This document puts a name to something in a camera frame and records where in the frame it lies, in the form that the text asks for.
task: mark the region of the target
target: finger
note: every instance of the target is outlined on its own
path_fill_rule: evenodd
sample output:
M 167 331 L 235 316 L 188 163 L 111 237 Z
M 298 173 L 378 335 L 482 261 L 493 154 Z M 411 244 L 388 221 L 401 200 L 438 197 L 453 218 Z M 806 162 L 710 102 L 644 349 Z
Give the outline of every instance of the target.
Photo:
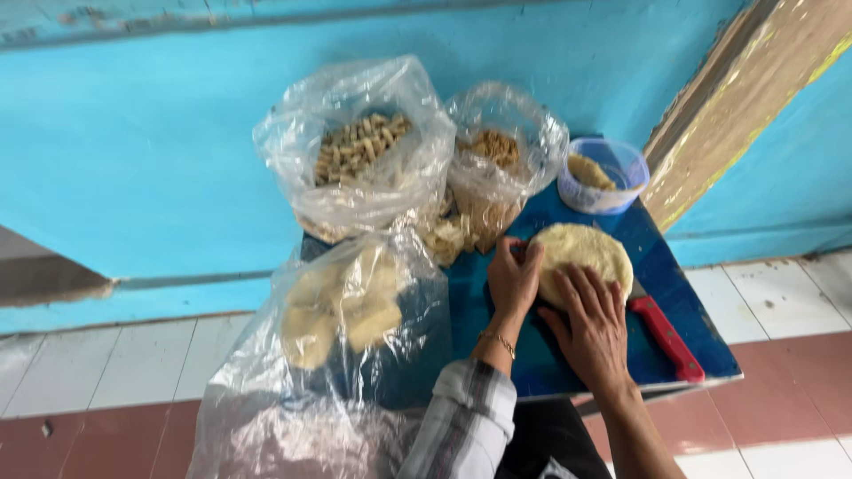
M 571 284 L 579 293 L 580 299 L 583 300 L 583 308 L 586 315 L 590 318 L 603 315 L 601 302 L 597 298 L 597 291 L 595 291 L 595 287 L 591 285 L 589 279 L 586 278 L 585 272 L 573 263 L 568 264 L 567 270 L 568 279 L 571 280 Z
M 621 285 L 618 281 L 613 281 L 609 284 L 609 291 L 613 295 L 613 308 L 615 309 L 615 317 L 618 318 L 621 324 L 625 323 L 625 294 L 621 291 Z
M 497 252 L 494 254 L 494 259 L 499 259 L 502 262 L 516 267 L 517 262 L 511 250 L 512 240 L 520 241 L 519 239 L 511 236 L 504 236 L 503 238 L 500 238 L 500 241 L 497 243 Z
M 559 290 L 560 296 L 562 296 L 562 301 L 565 302 L 565 310 L 568 312 L 568 319 L 571 321 L 571 329 L 579 331 L 579 328 L 585 328 L 589 318 L 586 316 L 585 309 L 583 309 L 583 300 L 580 299 L 580 295 L 574 289 L 571 280 L 557 269 L 553 272 L 553 281 L 556 283 L 556 289 Z
M 524 262 L 527 260 L 527 254 L 524 251 L 512 250 L 511 253 L 512 257 L 518 264 L 524 264 Z
M 541 268 L 541 262 L 544 260 L 544 245 L 541 243 L 533 244 L 527 248 L 525 256 L 526 261 L 524 262 L 524 268 L 538 271 L 538 269 Z
M 615 321 L 615 308 L 613 307 L 613 294 L 609 292 L 607 284 L 603 282 L 601 276 L 593 268 L 586 266 L 583 268 L 586 279 L 589 280 L 592 287 L 597 292 L 597 301 L 601 305 L 601 311 L 607 318 Z
M 567 355 L 568 351 L 571 350 L 571 332 L 565 327 L 565 322 L 552 309 L 538 308 L 538 315 L 541 316 L 541 319 L 547 323 L 547 327 L 556 336 L 559 349 L 561 349 L 564 355 Z
M 510 248 L 526 248 L 527 242 L 515 236 L 504 236 L 500 238 L 500 249 L 508 251 Z

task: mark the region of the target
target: black pants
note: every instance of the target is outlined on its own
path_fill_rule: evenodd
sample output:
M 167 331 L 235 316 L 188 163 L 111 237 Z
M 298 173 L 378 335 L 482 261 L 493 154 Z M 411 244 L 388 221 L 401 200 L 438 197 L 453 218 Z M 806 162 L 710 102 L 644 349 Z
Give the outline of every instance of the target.
M 515 407 L 515 435 L 497 469 L 497 479 L 535 479 L 553 457 L 579 479 L 610 479 L 583 419 L 567 399 Z

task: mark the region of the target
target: wooden pillar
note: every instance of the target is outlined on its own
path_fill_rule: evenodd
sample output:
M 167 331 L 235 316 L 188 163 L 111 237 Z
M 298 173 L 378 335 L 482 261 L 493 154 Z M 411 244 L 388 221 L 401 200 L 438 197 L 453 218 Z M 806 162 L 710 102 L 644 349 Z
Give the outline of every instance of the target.
M 645 146 L 642 200 L 665 231 L 852 45 L 850 0 L 758 0 L 740 14 Z

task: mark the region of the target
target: red knife handle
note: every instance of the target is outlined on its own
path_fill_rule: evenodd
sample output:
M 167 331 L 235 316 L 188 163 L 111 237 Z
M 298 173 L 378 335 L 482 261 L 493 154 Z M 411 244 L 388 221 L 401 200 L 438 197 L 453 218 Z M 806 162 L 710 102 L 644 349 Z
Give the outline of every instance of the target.
M 689 351 L 675 328 L 671 327 L 669 320 L 665 318 L 663 310 L 650 296 L 638 297 L 627 302 L 627 309 L 640 315 L 648 329 L 651 330 L 654 339 L 657 340 L 665 355 L 669 356 L 671 362 L 675 363 L 675 375 L 689 383 L 700 383 L 704 381 L 704 369 L 695 360 L 695 356 Z

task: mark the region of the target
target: hand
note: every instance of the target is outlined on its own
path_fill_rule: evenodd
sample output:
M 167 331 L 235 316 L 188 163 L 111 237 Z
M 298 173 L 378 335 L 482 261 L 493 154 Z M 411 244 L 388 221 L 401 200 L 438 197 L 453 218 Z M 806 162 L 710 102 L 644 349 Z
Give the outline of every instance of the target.
M 494 301 L 494 318 L 523 322 L 538 294 L 538 267 L 544 246 L 511 236 L 497 243 L 497 254 L 488 265 L 488 288 Z
M 627 371 L 627 326 L 621 286 L 607 287 L 592 268 L 569 264 L 567 275 L 553 273 L 565 300 L 571 331 L 562 318 L 547 308 L 540 315 L 559 343 L 559 349 L 577 376 L 597 400 L 615 399 L 636 388 Z

